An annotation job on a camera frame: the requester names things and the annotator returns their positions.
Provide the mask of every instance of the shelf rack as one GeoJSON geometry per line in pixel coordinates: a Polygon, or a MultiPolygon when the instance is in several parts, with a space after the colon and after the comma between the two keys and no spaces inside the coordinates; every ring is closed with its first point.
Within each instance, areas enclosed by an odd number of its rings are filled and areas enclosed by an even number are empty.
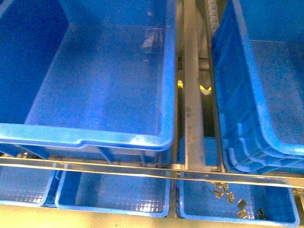
{"type": "MultiPolygon", "coordinates": [[[[228,173],[223,165],[221,156],[221,145],[219,140],[219,122],[217,115],[216,99],[214,101],[215,132],[218,146],[219,165],[206,166],[203,148],[203,118],[201,111],[201,97],[199,84],[199,68],[210,72],[211,84],[213,82],[213,67],[211,58],[211,37],[219,26],[217,5],[215,0],[202,1],[202,12],[206,18],[206,49],[208,58],[199,58],[198,39],[196,31],[196,10],[195,0],[183,1],[183,33],[184,33],[184,56],[178,57],[183,62],[184,74],[184,107],[185,107],[185,164],[177,164],[177,142],[173,145],[172,160],[173,164],[163,164],[161,168],[155,168],[155,165],[146,164],[143,167],[140,163],[114,163],[108,164],[105,161],[79,160],[69,158],[51,157],[49,160],[42,159],[24,159],[0,157],[0,166],[26,167],[36,169],[52,169],[62,171],[80,171],[90,173],[107,173],[113,175],[132,175],[140,177],[153,177],[172,179],[171,201],[174,207],[175,202],[175,184],[176,180],[190,181],[213,181],[263,186],[278,186],[304,189],[304,176],[286,173],[268,173],[266,175],[250,175],[228,173]],[[182,178],[183,173],[187,173],[187,178],[182,178]]],[[[171,208],[169,217],[176,217],[174,208],[171,208]]]]}

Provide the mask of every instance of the blue plastic bin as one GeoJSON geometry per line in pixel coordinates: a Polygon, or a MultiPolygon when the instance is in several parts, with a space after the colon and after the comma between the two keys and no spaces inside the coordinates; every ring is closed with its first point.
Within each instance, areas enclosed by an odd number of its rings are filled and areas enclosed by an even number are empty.
{"type": "Polygon", "coordinates": [[[171,146],[175,1],[4,0],[0,49],[0,143],[107,160],[171,146]]]}
{"type": "Polygon", "coordinates": [[[57,171],[0,167],[0,204],[52,207],[57,171]]]}
{"type": "Polygon", "coordinates": [[[109,174],[63,172],[59,209],[165,217],[171,180],[109,174]]]}
{"type": "Polygon", "coordinates": [[[212,41],[221,140],[244,172],[304,159],[301,0],[228,0],[212,41]]]}
{"type": "MultiPolygon", "coordinates": [[[[206,164],[217,163],[215,138],[210,145],[213,150],[206,153],[206,164]]],[[[184,146],[180,145],[180,157],[184,157],[184,146]]],[[[264,187],[244,184],[228,184],[235,199],[227,203],[225,195],[218,199],[213,190],[214,184],[201,181],[178,181],[179,217],[185,219],[210,220],[221,222],[237,222],[255,225],[297,227],[300,223],[292,189],[280,187],[264,187]],[[248,218],[238,218],[238,200],[244,200],[248,218]],[[266,220],[259,220],[258,209],[263,209],[266,220]]]]}

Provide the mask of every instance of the stacked blue bins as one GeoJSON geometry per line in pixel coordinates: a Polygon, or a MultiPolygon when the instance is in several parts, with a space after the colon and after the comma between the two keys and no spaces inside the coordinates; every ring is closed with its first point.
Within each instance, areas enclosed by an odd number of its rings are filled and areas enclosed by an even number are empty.
{"type": "Polygon", "coordinates": [[[0,204],[54,207],[60,171],[0,167],[0,204]]]}
{"type": "Polygon", "coordinates": [[[4,0],[0,49],[0,151],[155,162],[170,148],[175,1],[4,0]]]}
{"type": "Polygon", "coordinates": [[[304,173],[303,7],[228,0],[212,54],[223,157],[233,172],[304,173]]]}
{"type": "MultiPolygon", "coordinates": [[[[205,140],[206,164],[217,165],[215,138],[205,140]]],[[[184,163],[184,142],[180,145],[180,162],[184,163]]],[[[185,219],[237,222],[256,225],[297,227],[300,223],[292,189],[243,184],[228,184],[228,192],[234,194],[232,203],[226,195],[220,199],[215,196],[215,185],[208,182],[179,180],[179,217],[185,219]],[[238,201],[247,203],[244,207],[247,218],[239,218],[238,201]],[[264,212],[258,216],[259,209],[264,212]]]]}

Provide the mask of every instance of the small metal hardware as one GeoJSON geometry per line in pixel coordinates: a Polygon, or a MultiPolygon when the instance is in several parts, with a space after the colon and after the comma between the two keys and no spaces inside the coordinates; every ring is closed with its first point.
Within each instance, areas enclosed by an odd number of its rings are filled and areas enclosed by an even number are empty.
{"type": "Polygon", "coordinates": [[[237,207],[238,207],[240,210],[243,210],[243,209],[245,208],[246,205],[247,205],[246,201],[240,199],[240,200],[238,201],[237,207]]]}
{"type": "Polygon", "coordinates": [[[228,203],[233,203],[233,200],[234,200],[234,195],[232,192],[227,192],[226,193],[226,196],[227,196],[227,202],[228,203]]]}
{"type": "Polygon", "coordinates": [[[263,209],[258,209],[257,210],[257,217],[258,217],[259,220],[267,220],[263,209]]]}
{"type": "Polygon", "coordinates": [[[248,218],[247,212],[246,210],[241,210],[237,213],[237,217],[239,217],[240,219],[246,219],[248,218]]]}
{"type": "Polygon", "coordinates": [[[224,193],[223,192],[221,192],[220,190],[218,190],[218,189],[214,189],[213,190],[213,193],[215,194],[215,197],[216,198],[222,198],[222,196],[224,195],[224,193]]]}

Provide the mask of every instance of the bin bottom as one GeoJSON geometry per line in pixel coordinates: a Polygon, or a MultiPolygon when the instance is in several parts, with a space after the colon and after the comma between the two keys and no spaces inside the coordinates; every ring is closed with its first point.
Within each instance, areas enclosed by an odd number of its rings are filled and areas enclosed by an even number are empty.
{"type": "Polygon", "coordinates": [[[64,172],[57,192],[60,209],[164,217],[170,180],[64,172]]]}
{"type": "Polygon", "coordinates": [[[69,25],[25,124],[156,135],[162,33],[69,25]]]}
{"type": "Polygon", "coordinates": [[[214,184],[179,180],[180,201],[178,214],[185,219],[240,222],[257,225],[296,227],[299,224],[292,190],[279,187],[229,184],[228,192],[234,194],[233,203],[226,194],[218,199],[214,184]],[[238,201],[244,200],[247,218],[238,218],[238,201]],[[262,209],[266,219],[258,218],[262,209]]]}
{"type": "Polygon", "coordinates": [[[251,41],[276,137],[304,144],[304,45],[251,41]]]}

